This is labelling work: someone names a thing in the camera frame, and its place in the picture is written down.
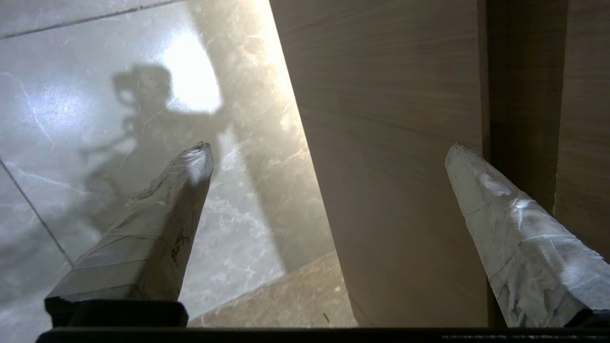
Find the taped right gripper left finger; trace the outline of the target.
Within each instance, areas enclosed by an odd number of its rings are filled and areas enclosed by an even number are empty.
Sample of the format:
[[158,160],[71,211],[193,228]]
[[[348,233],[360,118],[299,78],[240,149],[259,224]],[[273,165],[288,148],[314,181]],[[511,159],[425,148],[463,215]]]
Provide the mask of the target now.
[[126,204],[45,302],[176,301],[214,169],[209,143],[181,152]]

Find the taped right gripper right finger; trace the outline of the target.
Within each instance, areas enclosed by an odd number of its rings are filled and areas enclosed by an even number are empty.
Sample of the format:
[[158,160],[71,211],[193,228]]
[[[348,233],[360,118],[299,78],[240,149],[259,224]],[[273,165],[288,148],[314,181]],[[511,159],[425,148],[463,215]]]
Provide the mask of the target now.
[[610,267],[475,152],[445,169],[499,310],[510,327],[608,328]]

